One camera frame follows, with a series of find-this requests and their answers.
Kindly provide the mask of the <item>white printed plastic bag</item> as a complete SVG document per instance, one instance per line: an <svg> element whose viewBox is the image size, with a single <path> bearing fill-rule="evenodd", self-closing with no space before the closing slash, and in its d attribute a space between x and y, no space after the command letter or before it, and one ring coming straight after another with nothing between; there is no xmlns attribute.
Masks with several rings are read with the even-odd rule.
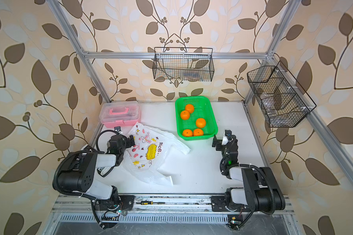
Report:
<svg viewBox="0 0 353 235"><path fill-rule="evenodd" d="M158 169L164 164L170 148L174 147L184 155L190 152L190 148L174 134L140 122L129 134L134 137L135 144L125 151L121 166L144 183L171 187L172 177L163 175Z"/></svg>

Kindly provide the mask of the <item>orange fruit five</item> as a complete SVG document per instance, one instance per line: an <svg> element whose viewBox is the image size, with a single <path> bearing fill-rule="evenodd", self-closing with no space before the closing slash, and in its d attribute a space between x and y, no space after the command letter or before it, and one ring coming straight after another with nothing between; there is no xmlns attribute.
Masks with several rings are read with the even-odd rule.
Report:
<svg viewBox="0 0 353 235"><path fill-rule="evenodd" d="M203 136L204 135L204 132L202 129L200 128L196 128L195 130L193 130L193 136L196 137L196 136Z"/></svg>

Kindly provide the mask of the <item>orange fruit three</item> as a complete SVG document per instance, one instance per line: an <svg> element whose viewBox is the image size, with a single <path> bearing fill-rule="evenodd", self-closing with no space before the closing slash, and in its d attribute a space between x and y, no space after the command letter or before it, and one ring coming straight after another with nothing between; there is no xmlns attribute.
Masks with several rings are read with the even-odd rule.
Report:
<svg viewBox="0 0 353 235"><path fill-rule="evenodd" d="M206 126L206 124L207 124L207 122L206 122L206 120L203 119L203 118L198 118L198 119L196 120L196 126L197 126L198 128L200 128L200 129L204 128L204 127Z"/></svg>

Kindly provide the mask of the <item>orange fruit four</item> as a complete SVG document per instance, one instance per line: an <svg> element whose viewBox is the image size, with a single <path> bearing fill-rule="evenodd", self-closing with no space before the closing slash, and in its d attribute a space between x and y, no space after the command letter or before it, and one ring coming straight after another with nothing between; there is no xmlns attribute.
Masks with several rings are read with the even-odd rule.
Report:
<svg viewBox="0 0 353 235"><path fill-rule="evenodd" d="M190 130L190 129L185 129L185 130L183 130L182 135L184 137L192 137L193 136L193 131Z"/></svg>

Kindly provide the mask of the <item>orange fruit two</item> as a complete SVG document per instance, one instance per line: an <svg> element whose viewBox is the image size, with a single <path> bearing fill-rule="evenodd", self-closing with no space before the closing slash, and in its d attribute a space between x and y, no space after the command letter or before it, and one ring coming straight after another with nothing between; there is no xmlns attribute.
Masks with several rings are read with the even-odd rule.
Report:
<svg viewBox="0 0 353 235"><path fill-rule="evenodd" d="M190 118L190 113L186 110L183 110L181 113L180 113L180 118L182 120L188 120Z"/></svg>

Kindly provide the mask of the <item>orange fruit one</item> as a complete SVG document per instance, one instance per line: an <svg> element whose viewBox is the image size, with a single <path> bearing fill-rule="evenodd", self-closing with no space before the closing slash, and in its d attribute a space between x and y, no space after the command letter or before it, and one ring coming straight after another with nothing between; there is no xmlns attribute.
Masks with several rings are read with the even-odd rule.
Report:
<svg viewBox="0 0 353 235"><path fill-rule="evenodd" d="M195 107L192 104L187 104L185 106L185 111L189 112L190 114L194 113Z"/></svg>

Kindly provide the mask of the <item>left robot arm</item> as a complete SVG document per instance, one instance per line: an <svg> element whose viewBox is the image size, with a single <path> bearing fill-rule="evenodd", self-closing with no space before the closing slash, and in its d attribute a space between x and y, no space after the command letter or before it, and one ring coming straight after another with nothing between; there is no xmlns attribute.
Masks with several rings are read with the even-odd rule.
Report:
<svg viewBox="0 0 353 235"><path fill-rule="evenodd" d="M60 194L87 198L91 203L108 203L112 210L122 205L118 190L95 180L95 174L107 177L118 167L127 149L135 146L133 135L126 137L120 127L102 131L96 139L95 149L71 152L57 167L53 188Z"/></svg>

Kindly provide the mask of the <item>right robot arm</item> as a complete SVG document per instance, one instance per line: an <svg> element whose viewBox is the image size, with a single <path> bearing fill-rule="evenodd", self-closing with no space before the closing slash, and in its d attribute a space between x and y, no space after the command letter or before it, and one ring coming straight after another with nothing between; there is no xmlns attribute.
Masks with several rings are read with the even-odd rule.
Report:
<svg viewBox="0 0 353 235"><path fill-rule="evenodd" d="M238 140L234 135L214 136L212 147L222 154L219 167L223 176L243 184L241 188L228 188L224 196L212 197L214 211L235 212L248 209L252 212L273 214L286 207L283 193L269 167L241 164L238 161Z"/></svg>

